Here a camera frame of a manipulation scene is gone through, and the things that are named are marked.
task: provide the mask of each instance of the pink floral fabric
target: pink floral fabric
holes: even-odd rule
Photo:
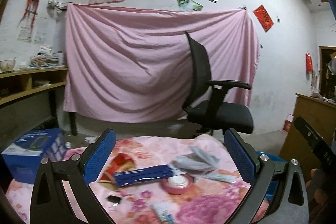
[[[109,183],[93,182],[90,187],[107,213],[118,224],[160,224],[153,204],[165,202],[177,224],[223,224],[236,209],[250,185],[245,183],[223,145],[209,135],[198,136],[194,140],[161,137],[135,137],[117,141],[105,167],[118,153],[131,156],[137,168],[168,164],[176,155],[190,153],[189,145],[199,146],[221,159],[218,172],[237,177],[235,184],[198,179],[189,191],[182,195],[170,195],[164,191],[159,181],[142,183],[116,190]],[[65,160],[73,154],[81,154],[85,148],[71,149]],[[70,204],[76,216],[85,221],[68,182],[63,182]],[[29,208],[33,186],[13,180],[6,196],[21,218],[29,223]],[[117,207],[107,201],[109,195],[122,197]],[[263,202],[254,221],[261,219],[268,203]]]

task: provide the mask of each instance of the chair armrest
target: chair armrest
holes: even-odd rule
[[[248,83],[240,82],[240,81],[232,81],[232,80],[211,80],[207,81],[206,85],[214,86],[221,85],[226,87],[228,90],[231,88],[242,88],[246,90],[250,90],[252,87]]]

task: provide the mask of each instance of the blue package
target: blue package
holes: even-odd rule
[[[113,177],[117,186],[123,187],[134,183],[170,178],[172,176],[183,174],[186,174],[186,172],[175,168],[172,165],[157,165],[133,171],[115,172]]]
[[[61,161],[67,149],[59,128],[24,133],[1,154],[16,181],[34,184],[41,159]]]

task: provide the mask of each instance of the blue box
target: blue box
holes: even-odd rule
[[[41,159],[61,161],[67,149],[59,128],[24,133],[1,154],[16,181],[34,184]]]

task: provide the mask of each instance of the office chair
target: office chair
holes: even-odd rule
[[[231,80],[212,80],[208,53],[205,47],[185,32],[190,45],[193,60],[193,82],[189,96],[182,105],[182,109],[188,114],[188,121],[200,124],[202,128],[198,134],[211,130],[222,129],[223,133],[229,128],[238,132],[251,134],[253,131],[253,119],[249,109],[240,104],[223,102],[229,89],[238,87],[250,90],[247,83]],[[209,101],[203,101],[195,107],[191,104],[206,93],[209,86],[212,94]]]

